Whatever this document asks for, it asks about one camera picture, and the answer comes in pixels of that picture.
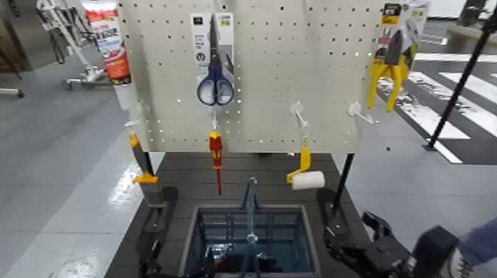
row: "shiny floor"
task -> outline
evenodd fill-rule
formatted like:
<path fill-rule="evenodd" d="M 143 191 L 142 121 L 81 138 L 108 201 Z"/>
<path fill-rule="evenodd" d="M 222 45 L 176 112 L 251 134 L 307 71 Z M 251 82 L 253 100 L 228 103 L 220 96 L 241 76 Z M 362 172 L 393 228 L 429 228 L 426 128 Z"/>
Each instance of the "shiny floor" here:
<path fill-rule="evenodd" d="M 103 277 L 141 202 L 129 182 L 137 167 L 126 114 L 111 88 L 67 92 L 61 81 L 80 71 L 71 58 L 23 81 L 0 75 L 2 86 L 27 94 L 0 96 L 0 277 Z M 370 111 L 379 123 L 365 127 L 348 181 L 358 208 L 382 215 L 408 248 L 431 226 L 462 235 L 496 216 L 497 166 L 453 165 L 426 152 L 383 105 Z M 152 158 L 158 165 L 161 154 Z M 343 157 L 334 158 L 340 169 Z M 497 260 L 474 277 L 495 275 Z"/>

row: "white wall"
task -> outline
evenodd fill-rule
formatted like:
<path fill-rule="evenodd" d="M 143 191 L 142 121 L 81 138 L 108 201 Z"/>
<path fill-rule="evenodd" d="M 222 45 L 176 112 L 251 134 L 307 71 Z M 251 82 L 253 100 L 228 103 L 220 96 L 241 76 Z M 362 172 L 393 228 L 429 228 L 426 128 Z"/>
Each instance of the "white wall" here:
<path fill-rule="evenodd" d="M 466 0 L 429 0 L 429 16 L 458 18 Z"/>

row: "white floor stripe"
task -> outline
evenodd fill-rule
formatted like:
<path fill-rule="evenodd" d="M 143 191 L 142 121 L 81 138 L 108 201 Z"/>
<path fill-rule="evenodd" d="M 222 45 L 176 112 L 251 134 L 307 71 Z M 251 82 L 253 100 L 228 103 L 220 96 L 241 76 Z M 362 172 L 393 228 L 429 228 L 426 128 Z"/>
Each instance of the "white floor stripe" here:
<path fill-rule="evenodd" d="M 460 72 L 440 72 L 440 75 L 455 83 L 458 83 L 462 74 Z M 480 95 L 481 97 L 497 104 L 497 87 L 495 85 L 471 75 L 467 79 L 465 87 L 477 95 Z"/>
<path fill-rule="evenodd" d="M 471 58 L 471 54 L 451 54 L 451 53 L 418 53 L 416 61 L 444 61 L 444 62 L 466 62 Z M 478 62 L 497 63 L 497 55 L 480 55 Z"/>
<path fill-rule="evenodd" d="M 447 149 L 446 146 L 442 145 L 440 142 L 436 141 L 434 145 L 435 149 L 440 152 L 441 155 L 443 155 L 449 162 L 451 163 L 457 163 L 460 164 L 462 161 L 456 157 L 455 154 L 453 154 L 449 149 Z"/>
<path fill-rule="evenodd" d="M 378 87 L 388 93 L 393 88 L 391 79 L 380 78 Z M 397 97 L 400 100 L 397 106 L 413 119 L 426 133 L 432 135 L 435 132 L 436 126 L 439 124 L 440 115 L 433 111 L 429 106 L 419 103 L 409 92 L 403 91 Z M 455 127 L 451 122 L 447 122 L 440 133 L 440 138 L 443 139 L 470 139 L 464 132 Z"/>
<path fill-rule="evenodd" d="M 437 81 L 434 81 L 432 78 L 421 72 L 412 72 L 409 75 L 409 79 L 429 92 L 431 95 L 443 101 L 448 101 L 450 96 L 453 94 L 451 89 L 443 86 Z M 481 108 L 463 96 L 459 97 L 456 104 L 456 110 L 458 110 L 461 115 L 480 126 L 482 129 L 485 129 L 494 137 L 497 137 L 497 116 L 494 114 Z"/>

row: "white pegboard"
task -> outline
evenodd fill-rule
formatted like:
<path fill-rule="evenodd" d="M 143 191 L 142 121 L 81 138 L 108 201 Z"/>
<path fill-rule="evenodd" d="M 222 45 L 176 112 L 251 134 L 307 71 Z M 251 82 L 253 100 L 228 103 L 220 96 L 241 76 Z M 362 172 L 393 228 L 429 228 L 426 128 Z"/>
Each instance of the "white pegboard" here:
<path fill-rule="evenodd" d="M 365 103 L 381 0 L 122 0 L 121 30 L 138 100 L 151 108 L 136 126 L 145 149 L 207 152 L 208 109 L 196 95 L 192 12 L 228 11 L 235 24 L 234 101 L 219 122 L 230 152 L 298 152 L 290 105 L 300 101 L 312 152 L 353 152 L 347 114 Z"/>

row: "yellow pliers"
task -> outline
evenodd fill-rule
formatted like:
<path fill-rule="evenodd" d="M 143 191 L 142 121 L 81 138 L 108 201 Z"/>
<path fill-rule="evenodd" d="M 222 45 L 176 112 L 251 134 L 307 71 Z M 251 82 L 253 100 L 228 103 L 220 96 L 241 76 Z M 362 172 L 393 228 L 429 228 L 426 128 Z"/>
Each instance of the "yellow pliers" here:
<path fill-rule="evenodd" d="M 395 35 L 393 35 L 390 43 L 388 45 L 388 51 L 385 55 L 385 60 L 375 59 L 373 65 L 371 66 L 371 83 L 369 88 L 369 99 L 368 108 L 373 107 L 374 101 L 376 99 L 376 86 L 378 85 L 378 80 L 382 76 L 392 77 L 393 79 L 393 89 L 390 93 L 390 97 L 387 102 L 387 112 L 393 110 L 395 105 L 395 100 L 399 94 L 400 87 L 402 85 L 402 71 L 399 65 L 400 55 L 402 51 L 402 31 L 397 30 Z"/>

